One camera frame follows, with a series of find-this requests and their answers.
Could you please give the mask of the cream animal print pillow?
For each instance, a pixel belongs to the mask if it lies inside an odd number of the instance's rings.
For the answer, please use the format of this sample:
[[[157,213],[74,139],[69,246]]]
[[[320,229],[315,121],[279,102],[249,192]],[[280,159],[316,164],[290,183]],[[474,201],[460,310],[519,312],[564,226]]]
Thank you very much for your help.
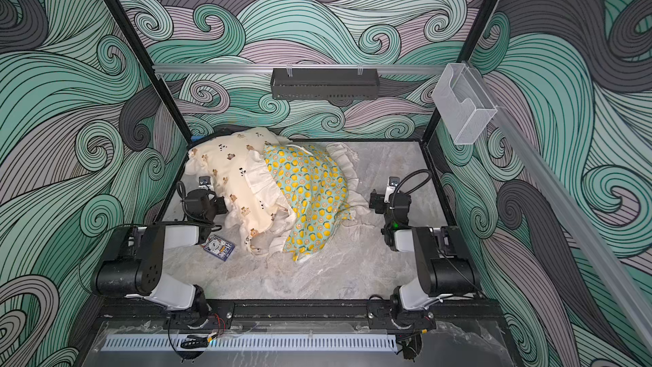
[[[241,244],[255,256],[283,251],[296,220],[264,160],[266,147],[289,143],[264,127],[254,127],[188,151],[185,173],[210,178],[229,210],[226,226],[239,229]]]

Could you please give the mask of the lemon print ruffled pillow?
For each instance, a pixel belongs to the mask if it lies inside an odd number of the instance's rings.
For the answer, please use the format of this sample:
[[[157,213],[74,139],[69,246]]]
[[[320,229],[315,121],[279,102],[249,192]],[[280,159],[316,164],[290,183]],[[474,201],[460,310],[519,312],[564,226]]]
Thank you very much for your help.
[[[358,193],[358,155],[344,144],[268,145],[262,153],[268,182],[261,190],[278,207],[281,233],[270,249],[304,262],[320,252],[341,225],[370,214]]]

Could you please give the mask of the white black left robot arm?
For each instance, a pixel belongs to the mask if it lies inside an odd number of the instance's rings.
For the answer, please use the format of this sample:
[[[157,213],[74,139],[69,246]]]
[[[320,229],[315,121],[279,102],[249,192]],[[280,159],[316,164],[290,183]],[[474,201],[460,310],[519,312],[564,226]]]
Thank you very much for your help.
[[[183,183],[178,187],[186,219],[116,227],[93,270],[90,288],[100,297],[144,299],[171,313],[188,311],[195,316],[188,327],[201,329],[210,318],[204,290],[165,273],[164,254],[205,245],[218,229],[215,217],[228,209],[224,198],[212,190],[199,188],[186,193]]]

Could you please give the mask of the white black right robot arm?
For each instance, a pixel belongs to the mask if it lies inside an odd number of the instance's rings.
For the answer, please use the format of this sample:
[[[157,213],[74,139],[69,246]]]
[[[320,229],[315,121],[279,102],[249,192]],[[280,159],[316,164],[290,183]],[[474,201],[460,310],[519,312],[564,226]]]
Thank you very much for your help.
[[[399,330],[413,329],[437,303],[480,291],[474,266],[455,251],[451,233],[456,228],[410,225],[411,203],[410,195],[398,191],[381,195],[374,190],[369,199],[369,208],[385,220],[381,229],[385,244],[392,251],[414,255],[416,276],[389,299],[389,321]]]

